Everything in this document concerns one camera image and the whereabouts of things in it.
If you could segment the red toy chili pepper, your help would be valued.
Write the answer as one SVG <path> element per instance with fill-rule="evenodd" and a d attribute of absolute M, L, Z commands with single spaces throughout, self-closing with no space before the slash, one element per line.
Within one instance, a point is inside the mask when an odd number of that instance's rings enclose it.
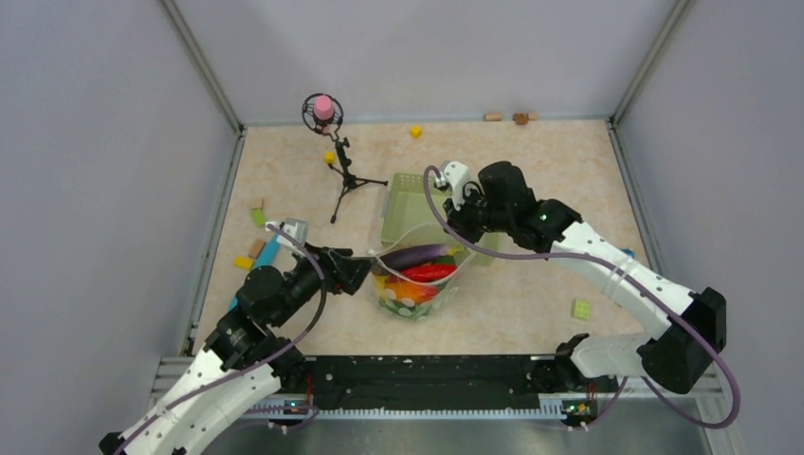
<path fill-rule="evenodd" d="M 401 274 L 412 282 L 438 282 L 449 278 L 456 270 L 455 264 L 422 264 L 408 268 Z"/>

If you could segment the clear zip top bag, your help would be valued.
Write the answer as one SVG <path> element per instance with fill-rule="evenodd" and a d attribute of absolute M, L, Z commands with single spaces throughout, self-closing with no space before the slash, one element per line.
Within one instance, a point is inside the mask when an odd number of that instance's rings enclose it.
<path fill-rule="evenodd" d="M 412 227 L 370 252 L 372 301 L 402 319 L 425 319 L 454 296 L 458 277 L 474 257 L 437 223 Z"/>

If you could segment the purple toy eggplant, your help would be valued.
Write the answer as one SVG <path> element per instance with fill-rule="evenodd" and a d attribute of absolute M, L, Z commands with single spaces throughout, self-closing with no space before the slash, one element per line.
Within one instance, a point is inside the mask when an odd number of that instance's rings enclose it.
<path fill-rule="evenodd" d="M 383 254 L 379 261 L 389 269 L 403 271 L 454 253 L 455 249 L 447 244 L 409 246 Z"/>

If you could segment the red orange toy pepper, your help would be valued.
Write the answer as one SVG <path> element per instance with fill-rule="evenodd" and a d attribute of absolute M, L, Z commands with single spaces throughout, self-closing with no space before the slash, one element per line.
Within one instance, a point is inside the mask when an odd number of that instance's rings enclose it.
<path fill-rule="evenodd" d="M 385 298 L 394 302 L 415 306 L 433 300 L 440 293 L 440 289 L 427 284 L 396 281 L 385 282 L 382 293 Z"/>

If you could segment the green toy cabbage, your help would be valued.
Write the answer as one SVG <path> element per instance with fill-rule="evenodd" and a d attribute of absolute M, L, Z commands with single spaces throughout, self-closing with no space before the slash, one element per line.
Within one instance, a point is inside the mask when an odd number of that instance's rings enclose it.
<path fill-rule="evenodd" d="M 408 320 L 425 319 L 442 306 L 440 300 L 432 300 L 421 304 L 407 305 L 407 300 L 390 300 L 380 298 L 379 305 L 388 312 Z"/>

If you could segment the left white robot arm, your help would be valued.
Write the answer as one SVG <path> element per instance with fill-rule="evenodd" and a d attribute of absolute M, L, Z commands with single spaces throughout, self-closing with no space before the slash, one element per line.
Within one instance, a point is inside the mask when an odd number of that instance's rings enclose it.
<path fill-rule="evenodd" d="M 353 295 L 373 261 L 344 248 L 308 248 L 292 270 L 262 265 L 248 272 L 237 305 L 216 323 L 192 363 L 136 424 L 110 432 L 104 454 L 200 454 L 262 399 L 303 381 L 297 338 L 274 334 L 312 299 L 322 316 L 327 297 Z"/>

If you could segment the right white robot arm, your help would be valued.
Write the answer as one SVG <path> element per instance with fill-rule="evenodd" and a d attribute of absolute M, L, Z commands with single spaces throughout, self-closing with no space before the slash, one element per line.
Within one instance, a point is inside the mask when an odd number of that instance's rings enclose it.
<path fill-rule="evenodd" d="M 448 225 L 477 244 L 502 232 L 517 246 L 552 260 L 593 284 L 637 320 L 637 334 L 579 335 L 560 345 L 558 383 L 580 391 L 594 377 L 646 376 L 667 391 L 690 392 L 726 341 L 725 298 L 695 292 L 649 269 L 608 242 L 579 212 L 557 199 L 538 199 L 509 161 L 483 168 L 476 180 L 458 161 L 443 163 L 434 186 L 449 191 Z"/>

